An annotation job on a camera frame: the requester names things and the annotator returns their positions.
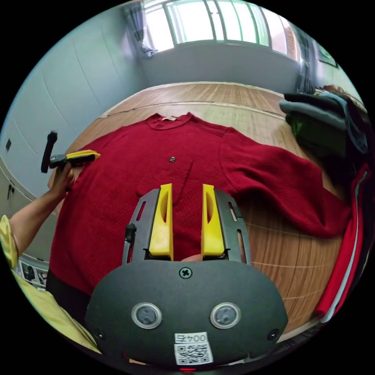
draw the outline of white wall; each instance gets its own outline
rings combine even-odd
[[[192,43],[141,59],[148,86],[221,81],[259,86],[279,93],[295,90],[300,64],[259,45]]]
[[[352,95],[354,98],[362,102],[357,90],[352,84],[349,77],[339,66],[338,68],[325,64],[324,62],[316,62],[316,78],[317,86],[323,87],[324,85],[337,85],[342,87],[346,92]]]
[[[121,9],[113,8],[77,27],[43,57],[15,97],[0,156],[34,196],[47,190],[49,174],[40,165],[50,131],[58,132],[54,153],[64,153],[95,118],[146,87],[124,26]]]

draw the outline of door handle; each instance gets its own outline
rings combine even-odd
[[[9,200],[9,194],[10,194],[11,191],[12,191],[12,193],[14,193],[14,187],[11,184],[9,184],[9,187],[8,187],[8,198],[7,198],[7,200]]]

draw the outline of curtain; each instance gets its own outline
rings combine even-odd
[[[143,1],[132,3],[124,7],[125,20],[134,36],[136,43],[145,57],[152,57],[158,50],[148,46],[145,42],[145,31],[147,29],[146,12]]]
[[[312,39],[299,27],[293,25],[301,49],[301,71],[297,78],[296,92],[313,94],[315,77],[315,51]]]

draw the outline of red light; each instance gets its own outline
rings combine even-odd
[[[183,372],[193,372],[195,371],[196,369],[195,368],[180,368],[180,371],[183,371]]]

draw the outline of human hand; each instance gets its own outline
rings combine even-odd
[[[188,258],[185,258],[185,259],[182,259],[181,262],[199,262],[201,260],[201,255],[200,254],[196,254],[196,255],[192,255]]]
[[[69,191],[75,178],[71,169],[71,164],[67,163],[63,171],[60,168],[55,169],[55,178],[52,184],[50,192],[59,200],[63,200],[66,196],[66,192]]]

